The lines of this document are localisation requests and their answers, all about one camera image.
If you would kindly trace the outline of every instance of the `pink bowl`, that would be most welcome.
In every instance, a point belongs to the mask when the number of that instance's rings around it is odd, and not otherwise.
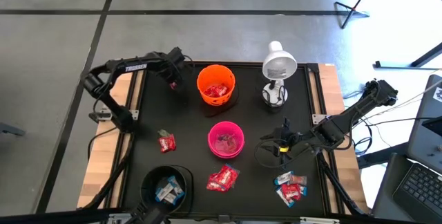
[[[236,141],[236,150],[232,153],[225,153],[216,149],[215,143],[219,135],[233,135]],[[209,143],[210,150],[220,158],[234,158],[236,157],[244,147],[244,134],[241,128],[229,121],[219,122],[212,127],[208,136],[207,142]]]

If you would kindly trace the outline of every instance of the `white desk lamp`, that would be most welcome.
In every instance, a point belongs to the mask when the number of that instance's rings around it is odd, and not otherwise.
[[[289,97],[284,87],[284,79],[292,76],[298,64],[293,55],[282,49],[279,41],[269,44],[270,53],[262,64],[262,74],[270,80],[262,90],[264,101],[272,107],[282,106]]]

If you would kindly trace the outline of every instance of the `laptop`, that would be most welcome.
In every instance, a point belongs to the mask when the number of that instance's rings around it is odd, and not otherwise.
[[[442,77],[431,75],[427,86],[440,82]],[[442,116],[442,83],[424,93],[416,118]],[[426,120],[415,120],[407,157],[415,161],[396,191],[394,202],[415,221],[442,223],[442,136],[428,128]]]

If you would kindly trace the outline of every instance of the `lamp shade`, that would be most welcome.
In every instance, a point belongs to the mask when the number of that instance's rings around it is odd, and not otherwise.
[[[262,64],[262,74],[269,80],[284,80],[292,76],[298,68],[293,55],[284,51],[279,41],[269,44],[269,55]]]

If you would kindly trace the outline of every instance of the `lamp base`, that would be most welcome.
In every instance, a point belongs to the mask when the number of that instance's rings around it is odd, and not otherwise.
[[[262,97],[266,104],[272,107],[282,106],[289,97],[287,89],[284,87],[283,81],[276,81],[273,89],[270,89],[271,84],[268,83],[262,90]]]

